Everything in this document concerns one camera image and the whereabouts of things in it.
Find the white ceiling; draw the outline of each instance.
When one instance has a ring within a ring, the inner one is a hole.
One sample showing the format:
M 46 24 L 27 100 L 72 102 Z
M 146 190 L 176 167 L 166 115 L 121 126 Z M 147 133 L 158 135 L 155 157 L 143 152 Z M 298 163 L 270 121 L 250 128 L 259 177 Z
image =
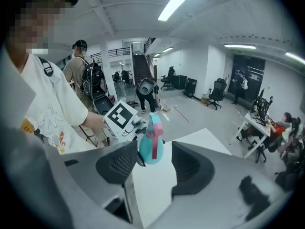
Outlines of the white ceiling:
M 305 57 L 302 37 L 278 0 L 186 0 L 168 21 L 158 21 L 168 2 L 79 0 L 74 8 L 65 9 L 44 40 L 54 49 L 47 59 L 58 62 L 63 50 L 70 55 L 71 45 L 78 39 L 90 46 L 101 40 L 132 37 L 186 41 L 209 37 L 221 44 L 255 44 L 257 52 L 272 57 L 281 58 L 286 51 Z

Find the white desk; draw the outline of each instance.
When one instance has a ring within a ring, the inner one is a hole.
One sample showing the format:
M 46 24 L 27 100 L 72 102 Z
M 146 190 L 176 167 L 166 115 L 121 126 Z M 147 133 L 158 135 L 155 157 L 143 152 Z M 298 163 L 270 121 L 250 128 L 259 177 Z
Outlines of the white desk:
M 247 113 L 244 117 L 244 122 L 242 123 L 242 125 L 240 126 L 240 128 L 238 129 L 237 133 L 234 135 L 234 137 L 232 137 L 232 139 L 230 140 L 229 144 L 231 145 L 231 143 L 236 139 L 236 137 L 238 136 L 238 134 L 242 131 L 242 129 L 244 128 L 244 126 L 249 123 L 251 125 L 253 125 L 257 130 L 259 130 L 264 136 L 263 138 L 255 145 L 254 148 L 252 148 L 244 157 L 243 159 L 248 158 L 251 153 L 253 153 L 262 143 L 263 141 L 270 136 L 270 129 L 267 129 L 266 127 L 264 127 L 263 125 L 257 123 L 254 119 L 251 118 L 250 114 Z
M 203 129 L 174 141 L 201 146 L 232 155 L 208 129 Z M 136 201 L 144 228 L 149 227 L 172 202 L 172 188 L 177 185 L 172 164 L 172 142 L 164 145 L 163 158 L 156 165 L 135 165 L 132 171 Z

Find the backpack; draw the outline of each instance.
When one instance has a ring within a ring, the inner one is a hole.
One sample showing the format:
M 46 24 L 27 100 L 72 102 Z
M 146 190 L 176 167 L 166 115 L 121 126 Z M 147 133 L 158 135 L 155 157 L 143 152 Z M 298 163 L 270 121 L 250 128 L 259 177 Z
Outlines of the backpack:
M 81 75 L 81 90 L 85 95 L 94 99 L 97 96 L 105 94 L 106 82 L 102 68 L 93 60 L 92 63 L 88 63 L 85 58 L 80 58 L 85 64 L 85 69 Z
M 242 83 L 242 88 L 247 90 L 248 89 L 248 80 L 243 77 L 243 83 Z

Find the table leg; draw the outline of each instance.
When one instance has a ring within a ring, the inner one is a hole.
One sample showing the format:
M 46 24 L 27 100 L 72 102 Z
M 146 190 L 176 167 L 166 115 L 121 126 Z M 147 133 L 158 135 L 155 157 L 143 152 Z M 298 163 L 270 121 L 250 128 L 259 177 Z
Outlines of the table leg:
M 236 134 L 234 135 L 234 137 L 232 137 L 232 139 L 229 141 L 229 145 L 231 145 L 231 143 L 236 139 L 236 137 L 238 136 L 238 134 L 242 131 L 242 129 L 244 128 L 244 126 L 247 124 L 246 121 L 244 121 L 242 123 L 242 125 L 240 126 L 240 128 L 238 129 L 238 131 L 236 132 Z
M 254 146 L 254 148 L 252 148 L 252 149 L 243 157 L 243 159 L 248 158 L 248 157 L 251 155 L 251 153 L 253 153 L 253 152 L 263 143 L 263 141 L 264 141 L 266 138 L 267 138 L 267 135 L 264 135 L 264 136 L 262 137 L 262 139 L 259 140 L 259 142 Z

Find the black backpack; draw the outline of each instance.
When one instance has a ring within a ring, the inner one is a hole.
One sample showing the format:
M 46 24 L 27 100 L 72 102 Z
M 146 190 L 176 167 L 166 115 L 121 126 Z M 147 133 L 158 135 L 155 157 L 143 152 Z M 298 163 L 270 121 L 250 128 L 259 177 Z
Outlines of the black backpack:
M 106 81 L 102 68 L 93 60 L 92 63 L 88 63 L 83 57 L 80 58 L 84 64 L 85 69 L 81 74 L 81 90 L 89 96 L 91 99 L 95 99 L 98 96 L 105 94 Z

